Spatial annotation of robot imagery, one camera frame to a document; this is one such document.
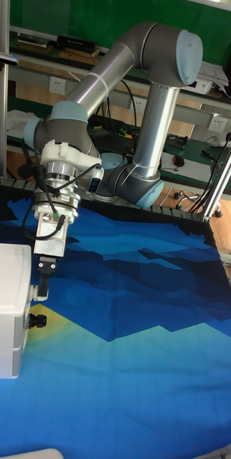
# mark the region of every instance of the black cable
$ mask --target black cable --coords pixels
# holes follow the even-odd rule
[[[95,112],[95,115],[98,114],[98,112],[99,112],[99,110],[101,109],[102,105],[103,105],[103,103],[100,104],[100,106],[98,107],[98,109],[97,109],[96,112]]]
[[[51,198],[50,198],[50,194],[49,194],[48,189],[47,189],[47,184],[46,184],[46,182],[45,182],[45,180],[44,180],[43,170],[42,170],[42,167],[41,167],[41,164],[40,164],[40,161],[39,161],[39,157],[38,157],[38,153],[37,153],[37,150],[36,150],[36,149],[34,149],[34,155],[35,155],[35,158],[36,158],[37,168],[38,168],[38,172],[39,172],[40,179],[41,179],[41,185],[42,185],[43,190],[44,190],[44,193],[45,193],[45,195],[46,195],[46,197],[47,197],[47,201],[49,202],[49,205],[50,205],[50,207],[51,207],[53,213],[54,213],[55,215],[57,215],[58,212],[57,212],[57,210],[55,209],[55,206],[54,206],[54,204],[52,203],[52,200],[51,200]]]
[[[84,177],[84,175],[88,174],[90,171],[92,171],[92,169],[94,169],[95,167],[97,167],[97,169],[100,169],[100,164],[99,163],[96,163],[96,164],[93,164],[91,167],[89,167],[88,169],[86,169],[84,172],[82,172],[81,174],[77,175],[77,177],[75,177],[74,179],[68,181],[66,184],[63,184],[61,186],[59,186],[58,188],[56,188],[57,190],[61,190],[63,188],[66,188],[66,186],[69,186],[69,185],[72,185],[74,184],[77,180],[81,179],[82,177]]]
[[[37,240],[37,241],[45,241],[51,237],[54,237],[58,231],[60,231],[60,229],[62,228],[64,222],[65,222],[65,215],[60,215],[59,217],[59,220],[58,220],[58,223],[57,223],[57,227],[55,228],[55,230],[50,233],[49,235],[46,235],[46,236],[36,236],[34,233],[32,232],[29,232],[27,229],[26,229],[26,221],[27,221],[27,217],[29,216],[29,213],[32,209],[32,206],[33,206],[33,199],[29,205],[29,208],[26,212],[26,214],[24,215],[24,219],[22,221],[22,230],[23,230],[23,233],[25,234],[25,236],[27,236],[29,239],[33,239],[33,240]]]
[[[6,171],[11,176],[12,179],[17,180],[16,177],[13,175],[13,173],[8,169],[8,167],[6,168]]]
[[[204,198],[204,195],[205,195],[206,191],[207,191],[208,188],[209,188],[210,181],[212,180],[212,177],[213,177],[214,172],[215,172],[215,170],[216,170],[216,168],[217,168],[217,165],[218,165],[218,163],[219,163],[219,161],[220,161],[220,158],[222,157],[223,153],[225,152],[225,149],[227,148],[227,143],[228,143],[228,141],[226,141],[226,143],[225,143],[225,145],[224,145],[224,147],[223,147],[223,149],[222,149],[222,151],[221,151],[219,157],[217,158],[217,160],[216,160],[216,162],[215,162],[214,168],[213,168],[213,170],[212,170],[211,176],[210,176],[210,178],[209,178],[209,181],[208,181],[208,183],[207,183],[207,185],[206,185],[205,190],[203,191],[202,195],[200,196],[198,202],[196,202],[196,203],[191,207],[191,209],[189,210],[189,213],[190,213],[190,214],[193,214],[194,212],[197,212],[198,209],[201,207],[201,205],[202,205],[202,204],[201,204],[201,199]]]
[[[137,115],[136,115],[136,106],[135,106],[135,103],[134,103],[134,99],[133,99],[133,93],[131,92],[131,89],[129,88],[128,84],[121,80],[121,82],[126,86],[127,88],[127,91],[129,92],[130,94],[130,97],[131,97],[131,101],[133,103],[133,113],[134,113],[134,128],[136,129],[137,128]]]
[[[118,133],[116,131],[116,128],[115,128],[115,125],[113,124],[113,119],[112,119],[111,113],[110,113],[110,101],[109,101],[109,98],[107,99],[107,103],[108,103],[108,116],[110,118],[110,122],[111,122],[111,126],[112,126],[112,129],[113,129],[113,133],[115,134],[115,138],[116,138],[118,144],[120,144],[121,146],[124,146],[125,148],[127,148],[129,150],[129,152],[132,154],[133,152],[135,152],[135,147],[133,147],[133,152],[132,152],[131,147],[123,142],[123,137],[120,137],[118,135]],[[109,129],[109,126],[108,126],[107,118],[105,116],[104,104],[102,105],[102,116],[103,116],[103,120],[104,120],[104,124],[105,124],[105,128],[106,128],[107,132],[111,132],[111,129]]]

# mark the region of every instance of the wooden floor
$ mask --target wooden floor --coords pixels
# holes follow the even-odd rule
[[[156,205],[160,205],[168,191],[169,189],[165,187],[159,198],[156,200]],[[178,192],[178,190],[172,189],[170,191],[166,201],[162,204],[163,207],[170,207],[172,209],[176,207],[177,200],[174,199],[175,192]],[[187,206],[189,206],[189,204],[190,201],[183,201],[183,208],[185,209]],[[219,252],[231,253],[231,201],[225,201],[224,199],[221,199],[220,204],[223,216],[220,218],[213,216],[210,220],[210,225]],[[225,269],[228,277],[231,278],[231,268],[226,267]]]

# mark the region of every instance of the table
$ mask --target table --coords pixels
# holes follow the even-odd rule
[[[32,243],[29,197],[0,186],[0,242]],[[0,380],[0,456],[188,459],[231,443],[231,288],[208,224],[83,202],[34,310],[49,324]]]

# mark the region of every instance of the electric wire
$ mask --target electric wire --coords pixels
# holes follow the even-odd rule
[[[226,141],[226,143],[225,143],[225,145],[224,145],[224,147],[223,147],[223,149],[222,149],[222,151],[221,151],[219,157],[217,158],[217,160],[216,160],[216,162],[215,162],[215,165],[214,165],[214,167],[213,167],[213,170],[212,170],[211,176],[210,176],[210,178],[209,178],[209,181],[208,181],[208,183],[207,183],[207,185],[206,185],[205,190],[204,190],[203,193],[201,194],[201,196],[200,196],[200,198],[199,198],[199,201],[198,201],[197,203],[195,203],[194,206],[191,207],[191,209],[189,210],[189,213],[190,213],[190,214],[193,214],[194,212],[198,212],[199,208],[200,208],[200,207],[206,202],[206,200],[208,199],[209,194],[210,194],[210,192],[211,192],[211,190],[212,190],[212,187],[211,187],[211,188],[209,189],[209,191],[207,192],[207,190],[208,190],[208,188],[209,188],[209,184],[210,184],[210,182],[211,182],[211,180],[212,180],[212,177],[213,177],[213,175],[214,175],[214,173],[215,173],[215,170],[216,170],[217,165],[218,165],[218,163],[219,163],[219,161],[220,161],[220,158],[222,157],[223,153],[225,152],[225,149],[227,148],[227,143],[228,143],[228,141]]]

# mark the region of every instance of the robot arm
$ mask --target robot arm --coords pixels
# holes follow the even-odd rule
[[[35,253],[63,256],[67,225],[77,216],[80,201],[77,184],[70,182],[91,167],[89,191],[116,195],[141,208],[154,203],[163,188],[158,167],[176,99],[181,87],[194,82],[201,61],[202,42],[197,35],[154,22],[137,24],[114,43],[66,100],[54,106],[47,119],[27,124],[25,142],[41,154],[46,183],[60,188],[52,201],[57,213],[66,217],[60,244],[57,237],[37,240]],[[138,146],[133,163],[116,167],[110,180],[102,182],[100,155],[87,132],[88,118],[132,67],[145,69],[151,81]],[[37,234],[48,234],[54,220],[45,193],[37,189],[34,201]]]

